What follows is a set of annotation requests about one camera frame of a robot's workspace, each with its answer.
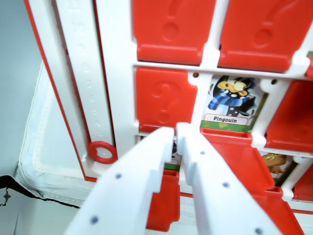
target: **character card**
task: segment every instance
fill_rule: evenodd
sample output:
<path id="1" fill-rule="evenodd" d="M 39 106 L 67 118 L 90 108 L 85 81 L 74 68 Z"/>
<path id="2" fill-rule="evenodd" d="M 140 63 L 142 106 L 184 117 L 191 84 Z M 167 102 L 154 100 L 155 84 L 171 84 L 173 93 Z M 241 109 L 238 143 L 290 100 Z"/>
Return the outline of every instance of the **character card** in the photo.
<path id="1" fill-rule="evenodd" d="M 266 97 L 258 78 L 213 76 L 201 127 L 248 132 Z"/>
<path id="2" fill-rule="evenodd" d="M 290 174 L 289 168 L 292 168 L 292 165 L 294 165 L 292 164 L 292 156 L 267 152 L 260 152 L 260 154 L 276 183 L 279 182 L 283 175 Z"/>
<path id="3" fill-rule="evenodd" d="M 136 138 L 136 143 L 138 143 L 139 141 L 145 138 L 145 136 L 137 136 L 137 137 L 138 138 Z M 172 150 L 172 160 L 170 163 L 165 163 L 164 169 L 179 171 L 180 163 L 181 163 L 181 155 L 177 154 L 176 140 L 174 140 L 173 150 Z"/>

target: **red ring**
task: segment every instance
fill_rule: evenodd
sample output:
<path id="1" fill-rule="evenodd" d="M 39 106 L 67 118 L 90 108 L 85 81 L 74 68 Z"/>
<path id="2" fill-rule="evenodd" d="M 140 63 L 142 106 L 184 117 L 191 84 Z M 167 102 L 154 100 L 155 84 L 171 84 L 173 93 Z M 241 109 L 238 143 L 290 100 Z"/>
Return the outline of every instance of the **red ring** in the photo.
<path id="1" fill-rule="evenodd" d="M 110 158 L 99 157 L 97 154 L 97 148 L 99 147 L 109 150 L 112 153 L 112 157 Z M 92 159 L 102 164 L 112 164 L 117 160 L 116 148 L 113 145 L 103 142 L 103 141 L 95 141 L 95 142 L 90 143 L 88 145 L 88 153 Z"/>

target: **penguin cartoon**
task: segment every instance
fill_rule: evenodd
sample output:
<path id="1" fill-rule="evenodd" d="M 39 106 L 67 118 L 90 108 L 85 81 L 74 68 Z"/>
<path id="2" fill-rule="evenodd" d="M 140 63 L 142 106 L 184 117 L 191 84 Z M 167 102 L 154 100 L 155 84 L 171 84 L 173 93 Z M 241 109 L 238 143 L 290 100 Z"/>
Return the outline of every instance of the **penguin cartoon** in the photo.
<path id="1" fill-rule="evenodd" d="M 229 76 L 222 76 L 213 90 L 213 98 L 208 108 L 216 110 L 219 105 L 227 105 L 227 116 L 237 117 L 239 114 L 249 116 L 248 110 L 256 107 L 255 97 L 250 96 L 255 88 L 254 78 L 237 77 L 232 82 Z"/>

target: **blue dot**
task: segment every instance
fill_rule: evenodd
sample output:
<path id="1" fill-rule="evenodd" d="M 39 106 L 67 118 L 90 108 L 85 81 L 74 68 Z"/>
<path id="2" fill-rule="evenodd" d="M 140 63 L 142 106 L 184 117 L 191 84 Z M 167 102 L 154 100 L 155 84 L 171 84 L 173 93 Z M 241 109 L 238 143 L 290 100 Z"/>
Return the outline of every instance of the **blue dot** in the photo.
<path id="1" fill-rule="evenodd" d="M 93 216 L 90 220 L 91 224 L 96 224 L 98 222 L 98 217 L 97 216 Z"/>
<path id="2" fill-rule="evenodd" d="M 256 228 L 256 229 L 255 229 L 255 233 L 256 233 L 257 235 L 261 235 L 261 234 L 263 234 L 263 231 L 262 231 L 261 228 Z"/>
<path id="3" fill-rule="evenodd" d="M 223 183 L 223 186 L 224 186 L 225 188 L 229 188 L 230 185 L 229 185 L 228 182 L 224 182 L 224 183 Z"/>

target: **white fabric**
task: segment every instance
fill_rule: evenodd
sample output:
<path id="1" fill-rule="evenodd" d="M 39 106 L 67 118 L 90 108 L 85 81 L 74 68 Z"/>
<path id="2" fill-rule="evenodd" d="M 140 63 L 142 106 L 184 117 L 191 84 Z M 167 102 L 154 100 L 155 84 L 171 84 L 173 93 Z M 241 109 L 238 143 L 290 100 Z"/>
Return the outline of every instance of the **white fabric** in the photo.
<path id="1" fill-rule="evenodd" d="M 81 205 L 94 185 L 83 179 L 43 65 L 26 125 L 16 178 L 44 198 L 76 206 Z"/>

